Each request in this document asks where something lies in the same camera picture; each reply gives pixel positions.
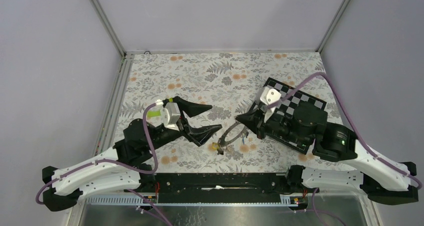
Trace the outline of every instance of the floral tablecloth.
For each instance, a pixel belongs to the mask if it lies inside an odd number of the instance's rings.
[[[227,146],[224,155],[217,155],[212,146],[235,122],[234,116],[248,110],[268,77],[296,86],[317,71],[324,71],[324,67],[316,52],[135,55],[114,142],[124,138],[123,129],[133,119],[142,118],[145,107],[156,99],[178,95],[213,106],[212,110],[189,118],[192,126],[222,124],[223,128],[201,147],[181,137],[158,149],[158,172],[285,172],[295,164],[351,170],[350,166],[315,157],[312,147],[302,155],[269,137],[259,140],[252,133]],[[328,120],[342,123],[334,96],[323,79],[312,80],[302,90],[325,100]],[[160,124],[160,117],[148,120],[154,125]],[[235,128],[228,138],[241,128]]]

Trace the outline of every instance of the perforated metal strip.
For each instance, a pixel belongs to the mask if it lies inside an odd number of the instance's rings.
[[[297,207],[296,204],[290,204],[290,196],[280,195],[281,203],[187,203],[187,204],[161,204],[157,206],[205,206],[205,207]],[[118,205],[118,206],[148,206],[137,195],[96,195],[86,200],[90,205]]]

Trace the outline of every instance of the floral pattern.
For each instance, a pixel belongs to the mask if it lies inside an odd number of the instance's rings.
[[[312,147],[302,155],[270,138],[259,140],[252,133],[227,146],[224,155],[217,155],[212,145],[235,122],[234,116],[247,111],[268,77],[296,86],[317,71],[324,71],[324,67],[320,55],[315,52],[136,55],[114,142],[124,138],[123,129],[133,119],[142,118],[144,109],[156,99],[180,96],[213,106],[189,118],[192,126],[222,124],[223,128],[201,147],[181,137],[158,149],[158,172],[285,172],[295,164],[351,170],[350,166],[315,157]],[[328,120],[342,123],[334,96],[323,79],[312,80],[302,91],[326,101]],[[154,125],[161,123],[160,117],[148,118],[148,121]],[[241,128],[236,127],[228,137]]]

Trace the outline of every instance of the robotic arm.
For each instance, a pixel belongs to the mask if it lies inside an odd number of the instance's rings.
[[[162,124],[155,127],[147,123],[155,150],[181,136],[201,146],[222,128],[221,125],[193,128],[183,114],[185,112],[189,117],[194,117],[210,110],[211,105],[191,103],[178,96],[159,101],[156,105],[161,104],[163,104],[160,112]],[[51,211],[61,211],[74,206],[77,200],[94,194],[140,187],[141,179],[151,175],[129,170],[128,166],[140,170],[152,170],[151,166],[143,164],[152,157],[152,153],[148,147],[142,119],[133,120],[123,133],[123,140],[86,161],[64,169],[52,166],[44,168],[42,179],[46,184],[58,179],[43,192],[44,204]],[[90,165],[61,178],[61,175],[87,164]]]
[[[357,169],[328,171],[292,166],[287,175],[289,188],[295,192],[298,191],[296,188],[354,191],[386,205],[418,201],[418,190],[411,185],[410,178],[383,164],[377,158],[383,158],[413,176],[417,174],[414,163],[397,163],[371,149],[377,155],[373,157],[352,130],[343,125],[327,122],[327,112],[311,103],[301,102],[292,117],[276,113],[275,107],[268,109],[267,106],[280,98],[281,94],[277,90],[266,86],[256,100],[258,107],[251,112],[236,116],[235,119],[247,126],[259,139],[268,135],[280,141],[286,140],[293,145],[308,147],[314,144],[312,153],[315,156],[331,162],[342,162]]]

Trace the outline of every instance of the table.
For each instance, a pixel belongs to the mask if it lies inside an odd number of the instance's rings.
[[[169,143],[156,151],[160,173],[238,173],[285,172],[291,165],[317,169],[351,170],[350,166],[323,161],[311,151],[306,155],[269,137],[259,140],[250,134],[236,140],[217,155],[212,142],[235,122],[234,116],[250,107],[256,93],[268,77],[296,86],[317,71],[324,71],[319,53],[202,53],[202,54],[138,54],[134,56],[125,89],[113,142],[124,138],[125,129],[133,119],[142,118],[144,109],[156,99],[180,96],[213,108],[189,119],[194,127],[222,124],[205,145],[197,147],[185,138]],[[327,102],[328,120],[342,123],[330,87],[323,79],[314,79],[302,91]],[[148,119],[160,124],[160,117]],[[241,130],[235,128],[232,134]]]

